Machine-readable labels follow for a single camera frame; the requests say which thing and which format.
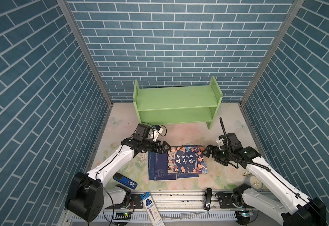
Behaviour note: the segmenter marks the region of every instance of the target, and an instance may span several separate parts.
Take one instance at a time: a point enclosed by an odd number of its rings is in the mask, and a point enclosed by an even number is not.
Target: lower shelf
[[[212,121],[212,114],[208,107],[142,111],[141,113],[141,122],[153,125]]]

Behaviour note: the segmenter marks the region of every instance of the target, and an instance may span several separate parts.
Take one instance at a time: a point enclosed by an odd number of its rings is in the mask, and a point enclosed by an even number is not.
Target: alarm clock
[[[246,176],[245,178],[245,184],[250,185],[253,189],[255,189],[255,191],[262,191],[263,189],[263,183],[260,181],[260,179],[258,179],[255,175],[253,174],[247,174],[244,173],[244,176]]]

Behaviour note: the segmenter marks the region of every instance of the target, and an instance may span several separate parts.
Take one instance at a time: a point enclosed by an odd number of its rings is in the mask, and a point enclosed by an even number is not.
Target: upper shelf
[[[181,86],[138,89],[138,111],[217,107],[211,86]]]

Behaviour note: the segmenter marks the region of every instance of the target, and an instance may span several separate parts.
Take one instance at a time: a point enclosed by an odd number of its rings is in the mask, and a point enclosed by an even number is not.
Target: blue brick wall
[[[327,206],[329,0],[305,0],[245,109],[272,166]]]
[[[58,222],[107,109],[56,0],[0,0],[0,225]]]
[[[69,0],[113,101],[206,85],[238,102],[293,0]]]

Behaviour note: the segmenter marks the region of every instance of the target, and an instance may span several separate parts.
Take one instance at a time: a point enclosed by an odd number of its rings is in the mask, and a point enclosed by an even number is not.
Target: metal edge strip
[[[83,52],[83,55],[90,67],[90,70],[92,71],[92,73],[94,75],[95,80],[97,81],[97,83],[99,85],[100,90],[102,91],[109,106],[112,106],[113,101],[111,100],[111,97],[109,96],[109,94],[104,86],[103,79],[101,78],[98,68],[96,67],[96,65],[94,63],[92,55],[90,54],[88,46],[85,43],[83,35],[78,27],[78,24],[76,23],[76,20],[74,18],[74,15],[70,9],[70,6],[69,6],[67,0],[57,0],[57,2],[59,4],[61,11],[63,12],[63,15],[64,15],[70,29],[72,30],[72,33],[73,33],[80,49]]]
[[[246,122],[247,128],[249,129],[249,131],[251,133],[251,136],[254,139],[254,142],[255,142],[255,144],[258,148],[258,152],[261,154],[261,156],[263,156],[265,158],[265,160],[267,162],[269,162],[269,158],[268,158],[268,156],[265,152],[264,147],[262,146],[262,143],[261,143],[260,139],[258,138],[257,132],[256,132],[255,128],[253,127],[253,125],[250,121],[250,118],[247,116],[246,109],[241,104],[239,104],[239,109],[242,113],[242,116],[243,116],[245,122]]]
[[[276,33],[273,42],[271,43],[269,50],[266,52],[263,60],[261,61],[257,71],[252,78],[248,88],[246,89],[244,95],[240,100],[240,104],[244,105],[248,98],[251,95],[252,90],[255,88],[258,80],[261,78],[262,73],[266,69],[267,65],[269,64],[271,58],[273,57],[277,47],[279,46],[281,40],[284,38],[287,30],[289,29],[292,21],[294,20],[296,14],[300,10],[300,7],[304,3],[305,0],[294,0],[293,4],[291,5],[289,12],[286,14],[284,21],[281,23],[278,32]]]
[[[85,166],[84,172],[88,172],[91,169],[92,165],[93,165],[95,155],[96,155],[96,153],[98,151],[99,144],[100,144],[100,142],[102,140],[103,133],[104,133],[105,127],[106,127],[106,125],[108,123],[109,115],[111,114],[111,112],[112,112],[112,107],[109,107],[108,108],[108,112],[105,115],[105,118],[103,120],[102,126],[100,127],[100,130],[99,130],[97,139],[96,139],[96,141],[94,143],[93,149],[92,149],[92,151],[90,153],[90,156],[88,158],[88,162],[87,162],[87,165]]]

